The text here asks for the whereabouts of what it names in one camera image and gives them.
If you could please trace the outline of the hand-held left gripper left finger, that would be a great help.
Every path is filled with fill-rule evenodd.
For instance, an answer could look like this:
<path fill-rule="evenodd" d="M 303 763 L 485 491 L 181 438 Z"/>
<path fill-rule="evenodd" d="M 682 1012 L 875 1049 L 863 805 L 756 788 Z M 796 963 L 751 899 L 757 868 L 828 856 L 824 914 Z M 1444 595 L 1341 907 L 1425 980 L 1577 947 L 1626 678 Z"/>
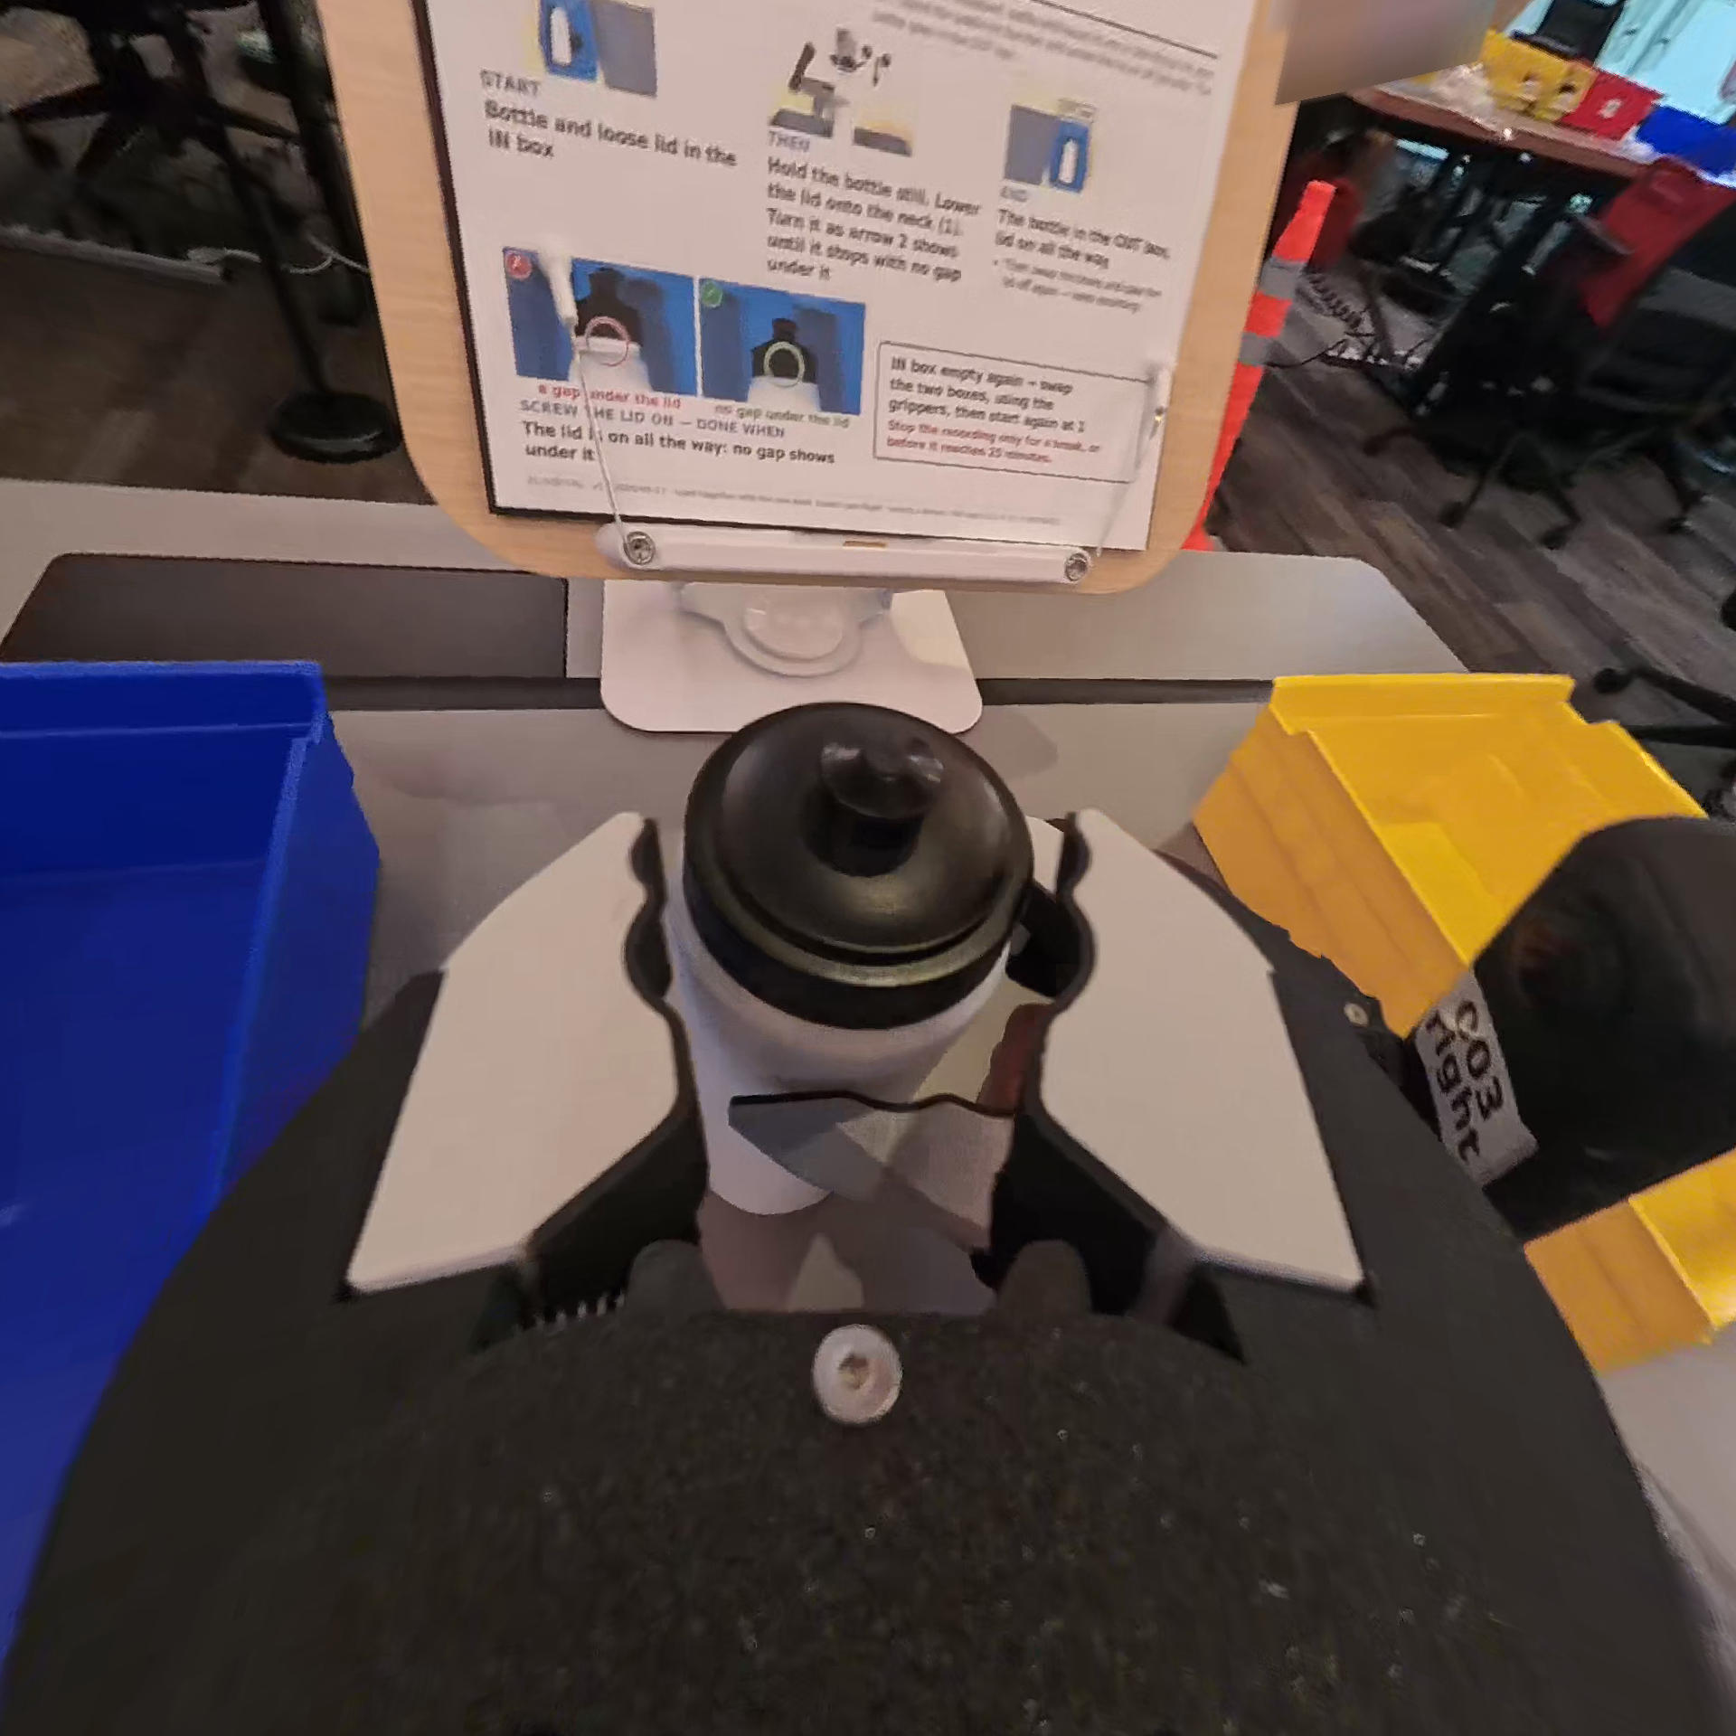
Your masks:
<path fill-rule="evenodd" d="M 507 1273 L 598 1306 L 694 1242 L 706 1150 L 670 1005 L 658 828 L 621 812 L 448 956 L 345 1280 L 381 1294 Z"/>

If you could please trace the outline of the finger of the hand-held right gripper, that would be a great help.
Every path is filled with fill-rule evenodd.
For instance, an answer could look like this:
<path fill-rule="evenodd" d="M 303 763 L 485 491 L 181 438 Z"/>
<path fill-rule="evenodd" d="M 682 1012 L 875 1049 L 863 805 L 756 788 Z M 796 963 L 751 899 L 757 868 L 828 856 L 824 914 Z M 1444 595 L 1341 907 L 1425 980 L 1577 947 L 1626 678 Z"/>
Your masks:
<path fill-rule="evenodd" d="M 964 1249 L 991 1239 L 1012 1117 L 952 1094 L 791 1092 L 729 1100 L 729 1129 L 794 1180 L 855 1203 L 920 1203 Z"/>
<path fill-rule="evenodd" d="M 1066 1006 L 1093 974 L 1093 929 L 1075 899 L 1087 856 L 1070 820 L 1027 818 L 1030 878 L 1005 953 L 1009 981 Z"/>

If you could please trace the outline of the white plastic bottle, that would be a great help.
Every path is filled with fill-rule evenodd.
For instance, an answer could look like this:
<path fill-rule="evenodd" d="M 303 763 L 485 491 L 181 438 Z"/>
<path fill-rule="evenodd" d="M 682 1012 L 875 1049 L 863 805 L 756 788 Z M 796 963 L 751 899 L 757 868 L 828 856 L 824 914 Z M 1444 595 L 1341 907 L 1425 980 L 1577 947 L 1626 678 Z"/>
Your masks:
<path fill-rule="evenodd" d="M 671 1005 L 686 1027 L 709 1153 L 709 1189 L 756 1216 L 803 1210 L 830 1194 L 867 1200 L 879 1165 L 867 1155 L 824 1157 L 815 1179 L 764 1155 L 736 1133 L 736 1097 L 785 1094 L 860 1094 L 904 1102 L 935 1068 L 943 1053 L 987 1006 L 1005 976 L 1009 947 L 990 976 L 955 1006 L 890 1030 L 842 1030 L 803 1024 L 756 1000 L 706 953 L 683 895 L 663 916 L 671 968 Z"/>

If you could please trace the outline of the black bottle lid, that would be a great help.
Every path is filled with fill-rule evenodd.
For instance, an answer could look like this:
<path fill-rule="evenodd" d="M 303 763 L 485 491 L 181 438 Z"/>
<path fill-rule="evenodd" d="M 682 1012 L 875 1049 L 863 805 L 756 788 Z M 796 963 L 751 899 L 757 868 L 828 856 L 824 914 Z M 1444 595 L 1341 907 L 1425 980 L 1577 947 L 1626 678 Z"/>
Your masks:
<path fill-rule="evenodd" d="M 1024 814 L 959 737 L 897 708 L 780 708 L 705 761 L 682 897 L 706 954 L 815 1027 L 910 1027 L 1000 968 L 1034 856 Z"/>

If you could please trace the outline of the yellow plastic bin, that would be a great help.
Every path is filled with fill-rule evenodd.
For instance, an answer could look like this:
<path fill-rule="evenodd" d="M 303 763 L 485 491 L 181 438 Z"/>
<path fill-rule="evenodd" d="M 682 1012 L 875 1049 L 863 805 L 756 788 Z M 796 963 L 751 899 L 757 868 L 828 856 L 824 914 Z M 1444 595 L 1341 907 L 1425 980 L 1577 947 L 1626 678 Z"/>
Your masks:
<path fill-rule="evenodd" d="M 1657 817 L 1712 818 L 1569 678 L 1288 678 L 1194 826 L 1273 871 L 1281 912 L 1409 1030 L 1572 843 Z M 1522 1245 L 1599 1372 L 1711 1342 L 1731 1327 L 1731 1153 Z"/>

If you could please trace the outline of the blue plastic bin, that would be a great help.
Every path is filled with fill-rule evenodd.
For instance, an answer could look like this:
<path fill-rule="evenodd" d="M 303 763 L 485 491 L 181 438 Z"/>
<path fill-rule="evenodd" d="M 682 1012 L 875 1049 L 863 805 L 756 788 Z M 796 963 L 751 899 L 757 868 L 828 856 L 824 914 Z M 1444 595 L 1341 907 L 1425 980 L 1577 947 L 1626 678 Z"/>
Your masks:
<path fill-rule="evenodd" d="M 355 1038 L 378 862 L 313 663 L 3 663 L 3 1652 L 123 1348 Z"/>

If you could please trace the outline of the orange traffic cone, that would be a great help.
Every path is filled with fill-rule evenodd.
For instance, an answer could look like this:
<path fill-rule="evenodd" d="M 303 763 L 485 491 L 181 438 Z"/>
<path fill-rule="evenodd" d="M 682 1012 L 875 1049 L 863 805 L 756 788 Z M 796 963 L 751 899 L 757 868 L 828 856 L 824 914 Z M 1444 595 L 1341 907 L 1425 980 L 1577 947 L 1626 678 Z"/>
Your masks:
<path fill-rule="evenodd" d="M 1311 258 L 1335 197 L 1337 185 L 1332 180 L 1310 180 L 1301 188 L 1288 223 L 1276 233 L 1268 258 L 1263 263 L 1253 281 L 1242 330 L 1242 346 L 1230 380 L 1230 394 L 1225 399 L 1221 432 L 1206 475 L 1205 498 L 1186 541 L 1181 544 L 1181 549 L 1186 552 L 1209 549 L 1209 510 L 1214 504 L 1230 459 L 1243 435 L 1251 403 L 1264 379 L 1268 354 L 1288 323 L 1296 286 Z"/>

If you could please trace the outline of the black pole stand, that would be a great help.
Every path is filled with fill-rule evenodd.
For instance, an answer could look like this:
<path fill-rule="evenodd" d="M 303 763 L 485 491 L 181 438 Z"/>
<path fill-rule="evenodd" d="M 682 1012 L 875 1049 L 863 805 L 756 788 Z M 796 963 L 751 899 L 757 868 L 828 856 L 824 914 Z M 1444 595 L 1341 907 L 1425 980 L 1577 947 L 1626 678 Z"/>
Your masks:
<path fill-rule="evenodd" d="M 334 87 L 332 78 L 317 71 L 321 54 L 313 51 L 302 26 L 313 16 L 313 4 L 258 3 L 255 12 L 296 120 L 299 154 L 330 223 L 337 251 L 350 263 L 348 270 L 362 279 L 362 301 L 370 301 L 372 279 L 350 176 L 340 154 Z M 270 232 L 260 251 L 296 360 L 296 390 L 276 406 L 268 421 L 273 444 L 290 459 L 323 466 L 370 464 L 396 451 L 400 430 L 395 411 L 376 396 L 338 390 L 326 379 L 312 326 L 288 283 L 288 265 Z"/>

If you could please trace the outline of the instruction board on stand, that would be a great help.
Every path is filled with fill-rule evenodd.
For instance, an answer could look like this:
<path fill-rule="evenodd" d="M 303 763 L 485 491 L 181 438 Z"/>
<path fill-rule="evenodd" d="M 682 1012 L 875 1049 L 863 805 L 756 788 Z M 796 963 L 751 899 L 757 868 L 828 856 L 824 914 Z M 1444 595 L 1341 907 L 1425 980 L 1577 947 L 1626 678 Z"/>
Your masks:
<path fill-rule="evenodd" d="M 1260 4 L 417 4 L 500 514 L 1139 549 Z"/>

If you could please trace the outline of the red office chair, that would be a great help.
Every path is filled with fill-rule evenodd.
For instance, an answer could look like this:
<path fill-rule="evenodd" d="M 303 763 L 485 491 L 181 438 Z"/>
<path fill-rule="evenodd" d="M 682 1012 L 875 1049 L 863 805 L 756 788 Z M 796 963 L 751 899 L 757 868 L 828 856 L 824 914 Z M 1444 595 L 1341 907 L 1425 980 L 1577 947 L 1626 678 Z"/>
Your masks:
<path fill-rule="evenodd" d="M 1647 283 L 1734 204 L 1731 178 L 1660 157 L 1578 222 L 1569 306 L 1607 329 Z"/>

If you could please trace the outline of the wooden instruction board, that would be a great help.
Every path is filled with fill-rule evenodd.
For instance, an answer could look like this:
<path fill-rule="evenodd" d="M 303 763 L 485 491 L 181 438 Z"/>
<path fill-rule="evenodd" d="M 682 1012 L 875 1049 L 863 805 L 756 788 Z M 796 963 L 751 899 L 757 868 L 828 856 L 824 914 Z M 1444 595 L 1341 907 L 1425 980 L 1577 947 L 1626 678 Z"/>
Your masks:
<path fill-rule="evenodd" d="M 440 128 L 430 116 L 412 4 L 317 4 L 348 157 L 352 202 L 407 453 L 433 504 L 512 571 L 559 579 L 660 579 L 597 547 L 597 519 L 510 517 L 490 508 L 482 416 L 472 403 L 464 292 L 452 254 Z M 1118 595 L 1181 552 L 1214 491 L 1216 447 L 1248 300 L 1266 258 L 1266 222 L 1294 132 L 1276 102 L 1288 57 L 1279 4 L 1253 4 L 1197 288 L 1160 421 L 1157 488 L 1143 549 L 1106 549 L 1078 581 L 879 574 L 892 589 Z"/>

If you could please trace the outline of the wooden table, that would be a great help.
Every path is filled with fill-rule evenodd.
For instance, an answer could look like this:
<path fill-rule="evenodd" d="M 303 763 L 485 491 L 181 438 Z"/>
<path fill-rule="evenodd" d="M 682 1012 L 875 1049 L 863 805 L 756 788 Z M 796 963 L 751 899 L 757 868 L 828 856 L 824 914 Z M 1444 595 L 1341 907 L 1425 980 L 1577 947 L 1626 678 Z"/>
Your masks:
<path fill-rule="evenodd" d="M 1601 141 L 1498 107 L 1483 87 L 1477 60 L 1480 51 L 1471 63 L 1442 72 L 1353 89 L 1344 102 L 1393 138 L 1460 154 L 1481 148 L 1549 165 L 1593 185 L 1630 185 L 1660 160 L 1634 144 L 1632 136 Z"/>

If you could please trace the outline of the small blue bin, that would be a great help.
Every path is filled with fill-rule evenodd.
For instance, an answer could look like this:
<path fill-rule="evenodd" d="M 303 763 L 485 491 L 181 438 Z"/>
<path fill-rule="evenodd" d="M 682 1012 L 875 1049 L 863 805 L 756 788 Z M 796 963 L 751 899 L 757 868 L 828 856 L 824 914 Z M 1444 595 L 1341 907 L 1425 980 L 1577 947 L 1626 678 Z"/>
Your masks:
<path fill-rule="evenodd" d="M 1678 160 L 1709 180 L 1734 174 L 1731 123 L 1712 123 L 1661 102 L 1638 120 L 1632 142 L 1654 157 Z"/>

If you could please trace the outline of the small yellow bin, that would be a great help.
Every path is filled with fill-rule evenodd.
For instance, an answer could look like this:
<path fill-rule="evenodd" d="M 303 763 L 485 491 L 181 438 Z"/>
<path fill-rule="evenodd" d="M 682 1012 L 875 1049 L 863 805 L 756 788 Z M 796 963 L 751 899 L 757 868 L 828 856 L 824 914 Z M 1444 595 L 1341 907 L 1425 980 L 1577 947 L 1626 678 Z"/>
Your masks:
<path fill-rule="evenodd" d="M 1594 80 L 1594 67 L 1581 57 L 1563 57 L 1528 39 L 1501 32 L 1486 32 L 1477 67 L 1489 99 L 1516 116 L 1562 125 Z"/>

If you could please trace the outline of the small red bin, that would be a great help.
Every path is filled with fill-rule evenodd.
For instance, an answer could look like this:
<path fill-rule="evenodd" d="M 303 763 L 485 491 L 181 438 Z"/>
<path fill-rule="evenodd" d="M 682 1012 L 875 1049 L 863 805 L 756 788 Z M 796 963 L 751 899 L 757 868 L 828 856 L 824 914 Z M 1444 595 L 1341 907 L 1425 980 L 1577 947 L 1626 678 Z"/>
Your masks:
<path fill-rule="evenodd" d="M 1611 142 L 1629 138 L 1661 102 L 1657 89 L 1594 67 L 1574 67 L 1569 93 L 1574 102 L 1557 125 Z"/>

